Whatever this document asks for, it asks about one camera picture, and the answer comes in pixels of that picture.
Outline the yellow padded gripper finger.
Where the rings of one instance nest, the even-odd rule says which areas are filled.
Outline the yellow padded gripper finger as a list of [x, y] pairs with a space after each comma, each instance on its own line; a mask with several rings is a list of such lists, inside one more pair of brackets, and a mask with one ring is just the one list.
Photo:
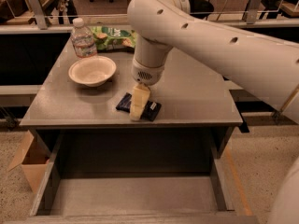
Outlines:
[[130, 105], [131, 120], [140, 120], [149, 98], [150, 88], [148, 86], [142, 83], [134, 86]]

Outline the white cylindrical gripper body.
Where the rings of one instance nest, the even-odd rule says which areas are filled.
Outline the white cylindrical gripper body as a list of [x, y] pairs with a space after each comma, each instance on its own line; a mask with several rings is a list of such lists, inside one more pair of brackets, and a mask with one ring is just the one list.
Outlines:
[[131, 74], [136, 82], [143, 83], [146, 86], [156, 84], [162, 77], [164, 66], [147, 67], [140, 64], [136, 59], [132, 61]]

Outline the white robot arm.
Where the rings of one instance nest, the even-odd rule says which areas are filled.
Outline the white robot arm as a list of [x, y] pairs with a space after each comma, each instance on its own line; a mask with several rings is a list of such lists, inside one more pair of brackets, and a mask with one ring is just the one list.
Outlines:
[[188, 0], [131, 0], [127, 16], [137, 32], [136, 81], [157, 83], [176, 48], [299, 123], [298, 44], [196, 19]]

